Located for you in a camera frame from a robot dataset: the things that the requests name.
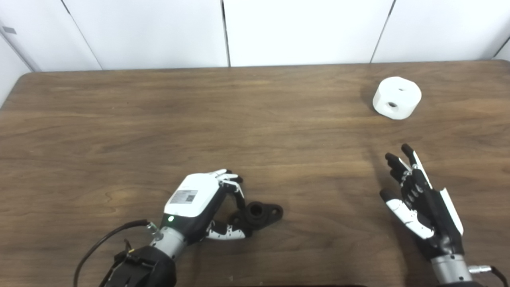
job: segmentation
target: hole in cylinder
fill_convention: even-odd
[[[250,207],[250,213],[254,217],[259,217],[262,215],[262,207],[258,204],[254,204]]]

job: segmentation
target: white cylindrical object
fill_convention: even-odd
[[[374,109],[391,119],[409,117],[421,100],[421,90],[415,82],[401,77],[381,81],[372,104]]]

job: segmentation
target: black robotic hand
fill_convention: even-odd
[[[448,191],[434,189],[416,152],[407,144],[402,151],[410,166],[399,157],[387,153],[390,174],[400,184],[402,200],[388,189],[380,192],[382,199],[415,235],[418,248],[427,260],[444,255],[464,255],[461,220]]]

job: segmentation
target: black mount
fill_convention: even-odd
[[[241,229],[260,230],[282,219],[284,210],[277,204],[253,201],[230,216],[228,223]]]

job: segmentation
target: black fingertip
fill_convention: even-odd
[[[395,160],[395,159],[396,159],[396,160],[398,160],[398,156],[396,156],[396,155],[394,155],[394,154],[392,154],[392,153],[387,153],[387,154],[385,154],[385,155],[384,155],[384,158],[385,158],[386,160]]]
[[[397,195],[393,191],[386,188],[383,188],[379,192],[379,195],[381,196],[382,200],[384,200],[384,202],[388,202],[392,199],[398,199]]]
[[[416,163],[416,159],[414,158],[413,148],[411,148],[408,144],[404,143],[402,145],[402,151],[409,158],[409,163],[411,163],[411,165]]]

